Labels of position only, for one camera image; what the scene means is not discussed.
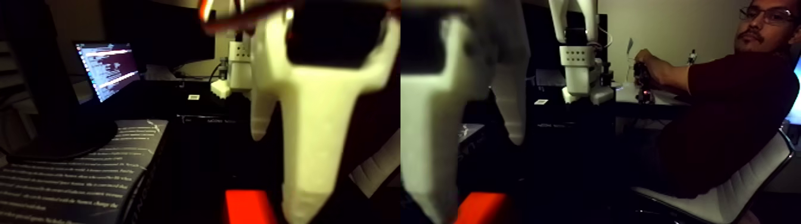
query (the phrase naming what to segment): mustache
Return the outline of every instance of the mustache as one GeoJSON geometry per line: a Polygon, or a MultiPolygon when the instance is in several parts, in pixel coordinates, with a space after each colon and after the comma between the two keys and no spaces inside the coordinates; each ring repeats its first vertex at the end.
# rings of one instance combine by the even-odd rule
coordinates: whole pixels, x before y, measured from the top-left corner
{"type": "Polygon", "coordinates": [[[761,43],[765,41],[765,38],[763,38],[762,35],[759,35],[759,32],[757,30],[747,30],[745,32],[738,34],[737,38],[745,38],[745,36],[748,34],[754,36],[757,42],[761,43]]]}

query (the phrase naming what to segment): office chair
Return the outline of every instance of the office chair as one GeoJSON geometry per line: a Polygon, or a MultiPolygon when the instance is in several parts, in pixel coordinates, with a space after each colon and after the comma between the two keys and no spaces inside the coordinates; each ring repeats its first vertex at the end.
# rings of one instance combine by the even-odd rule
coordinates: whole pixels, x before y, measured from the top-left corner
{"type": "Polygon", "coordinates": [[[642,187],[632,189],[641,196],[701,222],[736,223],[751,205],[754,194],[784,168],[793,153],[791,142],[780,130],[750,162],[732,174],[728,181],[696,198],[674,198],[642,187]]]}

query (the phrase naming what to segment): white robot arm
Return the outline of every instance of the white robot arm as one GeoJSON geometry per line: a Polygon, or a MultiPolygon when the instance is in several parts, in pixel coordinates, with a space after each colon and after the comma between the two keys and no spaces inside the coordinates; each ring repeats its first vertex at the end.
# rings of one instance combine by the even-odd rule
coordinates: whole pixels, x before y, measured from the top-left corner
{"type": "Polygon", "coordinates": [[[566,87],[562,90],[566,103],[575,102],[580,98],[590,98],[597,105],[609,101],[614,92],[602,86],[600,76],[602,61],[595,58],[595,47],[588,43],[598,42],[598,1],[597,0],[549,0],[553,28],[557,40],[566,44],[559,47],[559,56],[565,67],[566,87]],[[569,40],[567,28],[567,11],[580,11],[584,14],[586,41],[575,42],[569,40]]]}
{"type": "Polygon", "coordinates": [[[284,217],[290,223],[308,223],[334,191],[356,99],[383,89],[388,81],[401,24],[398,18],[384,18],[383,39],[364,64],[340,68],[289,61],[285,38],[293,18],[294,10],[285,6],[254,19],[255,33],[245,38],[250,41],[231,46],[231,77],[213,83],[212,91],[221,98],[231,91],[248,92],[254,140],[264,136],[275,104],[281,102],[284,217]]]}
{"type": "Polygon", "coordinates": [[[439,67],[424,70],[408,69],[415,66],[401,55],[401,174],[406,191],[424,213],[434,223],[449,223],[457,215],[457,132],[467,102],[486,98],[491,86],[509,138],[520,144],[525,135],[530,56],[525,23],[518,0],[403,3],[405,22],[416,19],[436,27],[433,32],[409,32],[428,35],[444,53],[434,59],[442,61],[439,67]]]}

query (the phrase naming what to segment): eyeglasses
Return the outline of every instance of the eyeglasses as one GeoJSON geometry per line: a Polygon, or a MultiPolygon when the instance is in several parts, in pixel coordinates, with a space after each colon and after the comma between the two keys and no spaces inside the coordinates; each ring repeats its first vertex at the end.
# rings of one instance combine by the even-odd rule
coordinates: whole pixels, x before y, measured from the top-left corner
{"type": "Polygon", "coordinates": [[[765,23],[770,25],[784,25],[791,22],[795,22],[796,20],[796,17],[794,17],[789,10],[785,9],[760,10],[758,7],[753,7],[753,6],[743,7],[742,9],[740,9],[740,19],[752,21],[763,12],[765,13],[765,16],[763,16],[765,23]]]}

